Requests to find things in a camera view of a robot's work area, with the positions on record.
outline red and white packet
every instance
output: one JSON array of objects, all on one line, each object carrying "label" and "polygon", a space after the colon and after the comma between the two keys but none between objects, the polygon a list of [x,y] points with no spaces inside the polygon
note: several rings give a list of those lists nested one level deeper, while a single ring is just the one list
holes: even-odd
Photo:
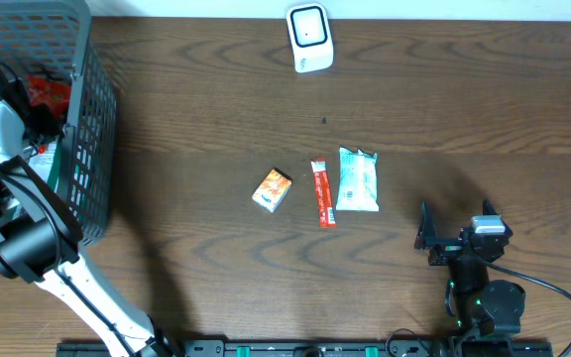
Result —
[{"label": "red and white packet", "polygon": [[329,187],[329,178],[327,178],[325,169],[325,158],[312,160],[312,172],[318,204],[318,224],[321,228],[336,228],[334,208],[332,208],[332,190]]}]

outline gray plastic basket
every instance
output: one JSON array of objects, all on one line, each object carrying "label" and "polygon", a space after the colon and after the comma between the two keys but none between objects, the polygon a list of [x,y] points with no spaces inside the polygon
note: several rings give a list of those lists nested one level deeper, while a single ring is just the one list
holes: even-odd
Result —
[{"label": "gray plastic basket", "polygon": [[0,61],[26,79],[71,84],[60,143],[58,196],[81,224],[86,245],[107,227],[116,98],[89,41],[84,0],[0,0]]}]

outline white wall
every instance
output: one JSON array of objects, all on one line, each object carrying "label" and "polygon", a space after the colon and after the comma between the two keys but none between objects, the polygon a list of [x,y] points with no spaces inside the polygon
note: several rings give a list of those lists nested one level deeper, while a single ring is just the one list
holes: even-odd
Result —
[{"label": "white wall", "polygon": [[[86,0],[97,16],[283,18],[306,1]],[[571,21],[571,0],[321,0],[332,19]]]}]

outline white and blue packet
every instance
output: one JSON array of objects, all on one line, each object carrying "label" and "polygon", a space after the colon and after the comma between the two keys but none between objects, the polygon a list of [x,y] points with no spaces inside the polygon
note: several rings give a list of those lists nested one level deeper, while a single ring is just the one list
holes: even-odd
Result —
[{"label": "white and blue packet", "polygon": [[360,149],[353,153],[339,149],[341,181],[338,187],[336,210],[378,212],[376,203],[376,160],[378,154],[369,155]]}]

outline wooden table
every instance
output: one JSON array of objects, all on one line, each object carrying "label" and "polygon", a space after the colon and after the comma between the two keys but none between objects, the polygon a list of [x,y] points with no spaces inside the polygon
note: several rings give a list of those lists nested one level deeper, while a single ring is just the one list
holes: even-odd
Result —
[{"label": "wooden table", "polygon": [[[499,263],[571,292],[571,24],[331,26],[334,65],[300,75],[285,21],[94,20],[120,96],[111,224],[89,249],[111,282],[178,338],[442,332],[447,272],[413,251],[419,204],[455,235],[488,197],[514,231]],[[321,231],[309,159],[328,158],[336,193],[341,145],[379,153],[381,211]],[[293,177],[275,214],[250,199],[271,167]],[[521,336],[560,352],[571,303],[516,282]],[[1,356],[64,339],[95,336],[0,277]]]}]

